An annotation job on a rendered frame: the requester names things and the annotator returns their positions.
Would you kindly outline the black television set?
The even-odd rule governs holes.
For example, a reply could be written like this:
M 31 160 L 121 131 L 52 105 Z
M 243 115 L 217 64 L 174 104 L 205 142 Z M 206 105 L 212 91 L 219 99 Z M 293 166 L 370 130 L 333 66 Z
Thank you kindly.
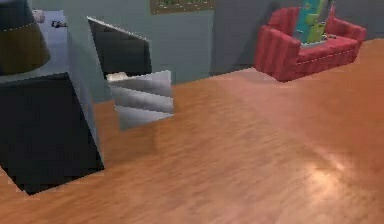
M 119 72 L 128 76 L 152 72 L 146 38 L 91 17 L 88 24 L 104 77 Z

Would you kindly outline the red sofa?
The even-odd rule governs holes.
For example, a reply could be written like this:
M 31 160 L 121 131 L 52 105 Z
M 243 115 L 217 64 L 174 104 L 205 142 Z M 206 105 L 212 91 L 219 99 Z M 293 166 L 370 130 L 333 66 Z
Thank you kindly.
M 331 38 L 313 47 L 302 47 L 293 37 L 299 7 L 281 8 L 259 28 L 253 67 L 285 82 L 353 63 L 367 30 L 335 17 L 331 8 L 325 33 Z

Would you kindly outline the green and teal cushion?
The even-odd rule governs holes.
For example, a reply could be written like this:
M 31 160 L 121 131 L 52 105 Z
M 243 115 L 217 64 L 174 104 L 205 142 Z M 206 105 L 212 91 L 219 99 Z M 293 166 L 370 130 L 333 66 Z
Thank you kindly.
M 294 35 L 302 44 L 324 40 L 326 0 L 304 0 Z

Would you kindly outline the dark brown lamp shade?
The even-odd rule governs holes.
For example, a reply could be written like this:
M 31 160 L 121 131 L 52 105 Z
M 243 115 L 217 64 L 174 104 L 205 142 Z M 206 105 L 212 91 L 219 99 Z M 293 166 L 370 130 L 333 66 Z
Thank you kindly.
M 27 0 L 0 0 L 0 76 L 33 71 L 50 60 Z

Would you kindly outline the framed green wall picture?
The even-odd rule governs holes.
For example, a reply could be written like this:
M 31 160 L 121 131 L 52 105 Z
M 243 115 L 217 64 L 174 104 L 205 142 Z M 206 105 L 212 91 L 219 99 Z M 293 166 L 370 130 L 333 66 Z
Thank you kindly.
M 150 0 L 152 15 L 213 10 L 216 0 Z

